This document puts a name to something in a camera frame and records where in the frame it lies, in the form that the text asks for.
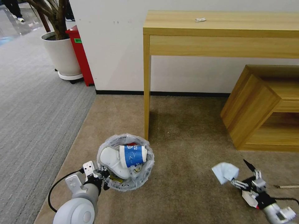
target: white tissue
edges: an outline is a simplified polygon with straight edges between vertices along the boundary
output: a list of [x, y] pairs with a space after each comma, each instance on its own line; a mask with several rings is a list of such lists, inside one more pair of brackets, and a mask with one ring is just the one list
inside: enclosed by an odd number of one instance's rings
[[231, 163], [222, 162], [212, 168], [215, 176], [221, 184], [231, 181], [233, 178], [237, 178], [239, 174], [239, 168]]

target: plastic bag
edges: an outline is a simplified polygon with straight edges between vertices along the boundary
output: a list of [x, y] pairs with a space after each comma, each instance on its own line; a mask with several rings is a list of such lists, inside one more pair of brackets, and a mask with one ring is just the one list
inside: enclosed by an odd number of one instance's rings
[[[130, 143], [136, 143], [137, 145], [142, 145], [147, 149], [146, 155], [146, 162], [143, 163], [141, 170], [140, 167], [131, 166], [129, 168], [131, 178], [127, 180], [119, 179], [117, 177], [113, 177], [113, 173], [109, 170], [108, 167], [103, 166], [100, 163], [100, 155], [103, 149], [106, 147], [111, 147], [119, 151], [120, 145], [126, 145]], [[105, 182], [108, 184], [108, 187], [118, 190], [118, 191], [128, 191], [128, 190], [135, 190], [141, 187], [149, 178], [151, 170], [154, 166], [154, 153], [153, 150], [150, 148], [150, 143], [135, 135], [131, 134], [121, 134], [121, 135], [113, 135], [108, 138], [100, 147], [97, 154], [97, 165], [99, 169], [108, 169], [110, 172], [110, 177], [104, 179]]]

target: wooden shelf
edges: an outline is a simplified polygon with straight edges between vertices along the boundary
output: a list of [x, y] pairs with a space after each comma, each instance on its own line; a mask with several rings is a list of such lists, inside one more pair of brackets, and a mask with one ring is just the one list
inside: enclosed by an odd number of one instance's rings
[[299, 146], [299, 114], [273, 113], [246, 144]]
[[221, 117], [239, 150], [299, 152], [299, 66], [246, 65]]
[[298, 78], [266, 78], [262, 79], [283, 100], [299, 101]]

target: carpet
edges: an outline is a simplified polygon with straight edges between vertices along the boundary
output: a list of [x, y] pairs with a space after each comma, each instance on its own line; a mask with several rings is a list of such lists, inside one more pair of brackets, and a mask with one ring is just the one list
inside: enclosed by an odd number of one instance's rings
[[34, 222], [96, 95], [58, 77], [43, 33], [0, 46], [0, 224]]
[[[220, 185], [211, 167], [219, 162], [240, 168], [239, 180], [252, 175], [243, 159], [261, 169], [273, 197], [299, 198], [299, 154], [237, 151], [220, 118], [225, 98], [151, 97], [149, 141], [155, 165], [139, 189], [102, 191], [95, 224], [261, 223], [264, 214], [249, 207], [238, 189]], [[143, 136], [143, 97], [98, 95], [56, 179], [96, 160], [98, 147], [114, 134]], [[58, 209], [71, 198], [65, 182], [57, 185], [52, 204]], [[293, 201], [279, 201], [299, 213]], [[54, 212], [44, 203], [35, 224], [50, 224]]]

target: person's leg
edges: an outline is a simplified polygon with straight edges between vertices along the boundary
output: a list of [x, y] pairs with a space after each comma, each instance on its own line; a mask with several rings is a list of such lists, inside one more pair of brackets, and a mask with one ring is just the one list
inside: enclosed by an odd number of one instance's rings
[[12, 14], [14, 14], [18, 18], [23, 18], [18, 1], [17, 0], [10, 0], [10, 2], [12, 4], [12, 8], [13, 8]]
[[11, 14], [15, 15], [14, 8], [13, 8], [13, 6], [11, 4], [11, 1], [10, 0], [1, 0], [1, 1], [6, 6], [6, 8], [11, 12]]

